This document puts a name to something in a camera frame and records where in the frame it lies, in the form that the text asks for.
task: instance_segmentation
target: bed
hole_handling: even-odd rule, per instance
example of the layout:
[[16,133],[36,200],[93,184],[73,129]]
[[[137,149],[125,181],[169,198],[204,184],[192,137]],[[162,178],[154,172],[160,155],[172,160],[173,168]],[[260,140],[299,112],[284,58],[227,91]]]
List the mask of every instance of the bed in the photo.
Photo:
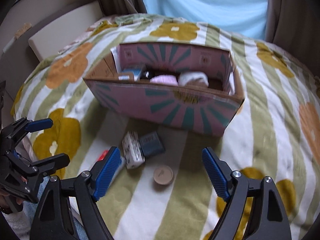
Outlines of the bed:
[[[70,165],[57,174],[70,178],[90,169],[111,146],[122,150],[121,140],[129,130],[139,135],[156,130],[166,148],[135,170],[123,169],[97,203],[115,239],[209,238],[225,204],[201,163],[204,147],[212,147],[231,169],[248,177],[271,176],[284,202],[292,239],[302,239],[320,212],[320,83],[303,64],[264,41],[203,22],[147,14],[98,20],[85,31],[89,34],[79,33],[81,38],[60,44],[60,52],[55,47],[56,53],[50,55],[40,45],[47,32],[37,37],[49,23],[52,19],[22,36],[33,47],[33,57],[43,60],[19,90],[9,87],[15,97],[15,120],[50,117],[54,122],[52,129],[23,140],[30,158],[67,153]],[[177,27],[175,35],[167,28],[172,24]],[[97,102],[82,77],[112,47],[135,41],[179,41],[231,51],[246,98],[222,138],[131,119]],[[160,164],[169,165],[175,174],[166,188],[153,184],[153,171]],[[71,203],[77,210],[75,201]],[[251,203],[248,199],[237,240],[242,238]]]

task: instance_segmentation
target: yellow flower pattern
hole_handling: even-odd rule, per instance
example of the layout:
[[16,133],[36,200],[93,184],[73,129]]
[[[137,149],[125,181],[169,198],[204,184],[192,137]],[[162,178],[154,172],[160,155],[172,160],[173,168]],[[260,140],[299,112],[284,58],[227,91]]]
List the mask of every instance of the yellow flower pattern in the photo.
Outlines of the yellow flower pattern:
[[[39,159],[65,153],[71,160],[76,155],[81,141],[80,123],[77,119],[63,117],[63,111],[58,108],[50,113],[53,126],[38,135],[33,143],[33,150]],[[62,179],[64,173],[65,168],[58,170],[55,175]]]
[[150,33],[150,36],[169,37],[180,41],[191,41],[197,37],[197,31],[200,28],[190,22],[186,23],[163,23],[155,31]]
[[264,43],[257,42],[258,52],[257,56],[260,60],[266,64],[277,68],[283,75],[288,78],[293,78],[294,74],[287,68],[287,64],[283,60],[282,56],[276,51],[271,51]]
[[101,24],[94,30],[94,32],[91,34],[91,36],[97,35],[98,33],[102,32],[105,29],[112,28],[112,27],[118,27],[117,24],[111,24],[108,21],[102,21]]
[[[259,171],[258,169],[254,168],[254,167],[244,168],[241,170],[241,173],[246,175],[246,177],[252,178],[252,179],[262,179],[265,177],[265,175],[261,171]],[[296,193],[294,190],[293,183],[291,181],[289,181],[288,179],[283,179],[283,180],[276,183],[276,187],[277,187],[279,194],[281,196],[281,199],[284,203],[284,207],[287,212],[287,215],[289,216],[292,213],[292,211],[295,207],[295,203],[296,203]],[[241,240],[243,237],[245,227],[246,227],[248,220],[249,220],[252,201],[253,201],[253,197],[250,197],[250,198],[247,198],[247,201],[245,202],[244,212],[242,214],[242,218],[240,220],[240,224],[239,224],[239,227],[236,232],[234,240]],[[216,209],[217,209],[217,214],[219,217],[221,217],[225,206],[226,206],[225,201],[222,198],[218,197]],[[208,240],[210,235],[212,234],[212,232],[213,232],[212,230],[210,232],[208,232],[204,236],[203,240]]]

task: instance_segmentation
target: pink fabric item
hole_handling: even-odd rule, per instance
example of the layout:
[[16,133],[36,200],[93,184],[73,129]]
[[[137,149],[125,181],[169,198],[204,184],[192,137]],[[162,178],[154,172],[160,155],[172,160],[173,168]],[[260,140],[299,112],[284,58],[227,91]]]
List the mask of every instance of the pink fabric item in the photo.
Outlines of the pink fabric item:
[[150,79],[151,83],[167,84],[178,86],[177,78],[173,75],[160,75]]

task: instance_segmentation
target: round container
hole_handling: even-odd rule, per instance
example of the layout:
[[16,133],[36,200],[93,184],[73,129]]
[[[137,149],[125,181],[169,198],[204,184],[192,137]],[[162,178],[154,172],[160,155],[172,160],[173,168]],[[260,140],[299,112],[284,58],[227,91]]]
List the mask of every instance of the round container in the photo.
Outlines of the round container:
[[173,181],[173,171],[169,166],[162,165],[155,169],[153,179],[160,185],[169,185]]

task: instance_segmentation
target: white stripe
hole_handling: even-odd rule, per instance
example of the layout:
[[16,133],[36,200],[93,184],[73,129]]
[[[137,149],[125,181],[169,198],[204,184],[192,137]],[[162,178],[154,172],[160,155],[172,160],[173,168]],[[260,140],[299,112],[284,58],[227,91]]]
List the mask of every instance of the white stripe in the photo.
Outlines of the white stripe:
[[228,32],[225,32],[224,30],[220,30],[220,47],[222,49],[227,49],[231,51],[232,47],[232,40],[231,40],[231,34]]
[[302,69],[300,69],[299,67],[297,68],[298,69],[298,77],[295,77],[296,81],[297,81],[297,84],[298,84],[298,89],[300,90],[302,96],[303,96],[303,100],[304,100],[304,103],[308,102],[309,101],[309,94],[308,94],[308,89],[306,87],[306,81],[304,79],[304,76],[302,74]]
[[153,20],[153,22],[148,27],[146,27],[146,29],[144,31],[139,32],[137,34],[128,35],[124,39],[123,43],[138,41],[139,39],[141,39],[143,37],[150,36],[150,33],[152,31],[155,31],[163,23],[163,20],[164,20],[163,18],[155,18]]
[[66,117],[75,118],[81,121],[87,113],[92,100],[94,100],[94,95],[92,94],[91,90],[87,88],[82,98],[74,105]]
[[204,45],[205,44],[205,38],[206,38],[206,35],[207,35],[208,24],[207,23],[197,22],[196,25],[199,28],[199,30],[197,31],[197,37],[195,39],[191,40],[190,44],[201,44],[201,45]]
[[226,161],[232,170],[251,167],[253,160],[253,130],[250,103],[245,86],[244,92],[246,99],[242,110],[233,117],[223,135],[220,159]]
[[75,83],[69,83],[69,85],[66,88],[66,91],[63,93],[61,98],[56,102],[49,110],[48,116],[51,112],[58,108],[65,108],[68,101],[74,96],[74,92],[77,89],[77,87],[81,84],[82,78],[79,78],[79,80]]
[[21,98],[21,103],[19,106],[19,109],[17,111],[16,114],[16,119],[20,119],[21,115],[22,115],[22,111],[23,108],[28,100],[28,97],[30,96],[31,92],[33,91],[33,89],[36,87],[36,85],[38,85],[38,83],[41,81],[43,75],[45,74],[45,72],[47,71],[47,68],[43,69],[42,71],[40,71],[31,81],[31,84],[28,86],[26,92],[23,95],[23,98]]
[[111,110],[107,112],[97,136],[80,165],[78,174],[82,171],[89,170],[103,151],[121,144],[128,120],[129,118],[127,116],[117,114]]
[[153,240],[160,226],[173,183],[167,187],[159,187],[153,181],[153,172],[157,166],[165,164],[177,174],[188,132],[159,127],[158,134],[163,140],[166,152],[146,160],[146,166],[131,202],[119,222],[114,239]]
[[108,47],[110,43],[113,42],[122,32],[131,32],[137,26],[139,26],[139,23],[122,26],[122,27],[119,27],[117,30],[106,33],[101,38],[101,40],[87,54],[88,66],[91,66],[92,63],[96,60],[96,58],[101,54],[101,52],[104,51],[106,47]]
[[34,120],[36,113],[38,111],[39,106],[42,104],[43,100],[50,94],[52,89],[48,88],[47,86],[44,86],[41,88],[39,93],[36,95],[35,99],[33,100],[29,112],[28,112],[28,119]]
[[284,108],[277,95],[276,89],[270,84],[266,72],[257,55],[257,46],[254,41],[246,41],[245,53],[251,68],[252,76],[262,86],[268,103],[268,110],[273,122],[277,144],[277,174],[275,181],[293,178],[292,146],[284,124]]
[[213,230],[219,220],[219,217],[217,214],[217,197],[218,197],[217,193],[212,187],[212,194],[211,194],[211,199],[208,207],[209,208],[208,217],[202,229],[200,239],[203,239],[207,233]]
[[[284,75],[279,75],[282,87],[286,91],[288,97],[290,98],[292,102],[293,107],[293,114],[298,122],[298,126],[300,127],[300,104],[298,102],[298,99],[296,97],[296,93],[293,91],[288,79]],[[316,175],[313,171],[312,167],[312,158],[313,155],[311,153],[311,149],[309,148],[309,144],[304,136],[304,133],[301,131],[301,137],[300,137],[300,151],[302,153],[303,159],[300,159],[299,161],[303,161],[305,163],[306,168],[306,187],[304,190],[304,194],[300,203],[299,211],[295,219],[293,220],[293,223],[295,223],[298,226],[301,226],[306,221],[307,217],[307,211],[309,209],[310,203],[312,201],[314,192],[316,190]],[[298,234],[299,235],[300,228],[299,227],[293,227],[292,228],[292,235]]]

